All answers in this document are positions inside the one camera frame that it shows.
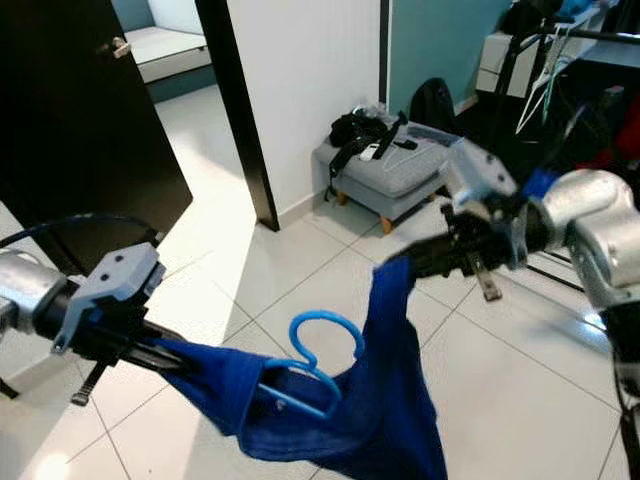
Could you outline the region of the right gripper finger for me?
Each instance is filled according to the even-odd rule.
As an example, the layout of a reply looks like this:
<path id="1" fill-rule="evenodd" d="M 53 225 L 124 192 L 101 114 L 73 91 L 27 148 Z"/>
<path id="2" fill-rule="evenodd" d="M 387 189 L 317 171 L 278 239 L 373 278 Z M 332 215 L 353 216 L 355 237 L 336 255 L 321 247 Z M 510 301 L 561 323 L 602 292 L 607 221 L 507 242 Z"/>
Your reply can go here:
<path id="1" fill-rule="evenodd" d="M 412 278 L 430 276 L 468 276 L 465 260 L 457 253 L 403 250 L 390 256 L 390 262 L 407 262 Z"/>
<path id="2" fill-rule="evenodd" d="M 442 257 L 466 255 L 470 251 L 465 236 L 456 232 L 445 232 L 439 236 L 416 239 L 404 248 L 407 257 Z"/>

